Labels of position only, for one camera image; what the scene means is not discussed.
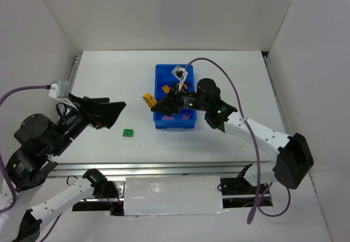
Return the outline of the purple flower lego piece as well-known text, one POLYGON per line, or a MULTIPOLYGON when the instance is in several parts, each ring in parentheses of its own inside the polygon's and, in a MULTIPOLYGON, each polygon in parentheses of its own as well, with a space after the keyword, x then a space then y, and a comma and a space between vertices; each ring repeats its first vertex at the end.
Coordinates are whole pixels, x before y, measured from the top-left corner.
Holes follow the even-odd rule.
POLYGON ((163 116, 163 117, 161 118, 161 120, 171 121, 171 120, 174 120, 174 117, 163 116))

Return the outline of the small purple lego plate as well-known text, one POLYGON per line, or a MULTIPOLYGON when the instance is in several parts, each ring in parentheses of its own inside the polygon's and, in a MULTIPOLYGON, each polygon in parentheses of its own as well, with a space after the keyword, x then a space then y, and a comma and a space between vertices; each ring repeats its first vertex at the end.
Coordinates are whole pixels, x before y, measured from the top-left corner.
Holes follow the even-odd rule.
POLYGON ((182 116, 182 120, 190 120, 192 118, 192 114, 190 112, 185 112, 182 116))

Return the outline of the yellow black striped lego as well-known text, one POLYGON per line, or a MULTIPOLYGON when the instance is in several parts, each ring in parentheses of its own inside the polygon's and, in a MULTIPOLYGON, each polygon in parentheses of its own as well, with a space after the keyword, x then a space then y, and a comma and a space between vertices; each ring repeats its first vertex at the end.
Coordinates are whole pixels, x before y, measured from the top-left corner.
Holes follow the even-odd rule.
POLYGON ((147 106, 150 108, 150 110, 153 112, 154 107, 157 105, 157 101, 156 101, 155 97, 151 93, 145 93, 142 96, 142 99, 147 104, 147 106))

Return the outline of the green lego brick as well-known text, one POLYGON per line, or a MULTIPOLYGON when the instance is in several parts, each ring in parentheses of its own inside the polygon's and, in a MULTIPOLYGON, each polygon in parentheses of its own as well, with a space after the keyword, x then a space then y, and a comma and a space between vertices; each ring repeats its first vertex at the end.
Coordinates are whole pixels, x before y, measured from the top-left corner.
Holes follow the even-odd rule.
POLYGON ((133 129, 124 129, 122 132, 123 137, 133 137, 134 130, 133 129))

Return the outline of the orange lego brick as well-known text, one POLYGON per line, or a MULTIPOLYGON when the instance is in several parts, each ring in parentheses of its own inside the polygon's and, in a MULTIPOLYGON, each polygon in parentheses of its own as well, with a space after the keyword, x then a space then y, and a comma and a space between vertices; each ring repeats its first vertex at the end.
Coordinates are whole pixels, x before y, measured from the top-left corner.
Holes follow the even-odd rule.
POLYGON ((164 93, 168 94, 171 88, 168 85, 164 85, 161 89, 164 93))

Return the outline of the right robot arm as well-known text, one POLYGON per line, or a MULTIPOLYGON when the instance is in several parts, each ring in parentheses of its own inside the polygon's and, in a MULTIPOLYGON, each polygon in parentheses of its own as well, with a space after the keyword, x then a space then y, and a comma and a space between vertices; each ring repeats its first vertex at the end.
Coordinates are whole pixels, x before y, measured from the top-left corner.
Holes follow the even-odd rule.
POLYGON ((203 111, 205 121, 212 129, 235 135, 270 156, 270 162, 249 164, 239 173, 239 178, 251 186, 279 182, 289 189, 297 189, 313 167, 314 160, 304 136, 277 132, 250 118, 224 102, 214 80, 201 79, 197 90, 179 90, 174 85, 156 101, 150 98, 150 109, 165 116, 177 114, 181 109, 203 111))

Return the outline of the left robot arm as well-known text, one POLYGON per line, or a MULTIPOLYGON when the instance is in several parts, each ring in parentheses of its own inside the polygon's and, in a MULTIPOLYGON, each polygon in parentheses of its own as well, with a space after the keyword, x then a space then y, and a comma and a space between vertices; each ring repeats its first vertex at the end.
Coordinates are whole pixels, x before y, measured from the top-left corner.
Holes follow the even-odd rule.
POLYGON ((14 137, 20 148, 10 157, 6 171, 9 182, 1 190, 1 241, 36 241, 40 232, 78 201, 88 197, 117 197, 115 186, 98 169, 89 169, 75 183, 43 203, 30 207, 48 175, 57 167, 53 157, 91 126, 111 128, 125 102, 108 98, 68 96, 71 110, 54 123, 37 113, 27 117, 14 137))

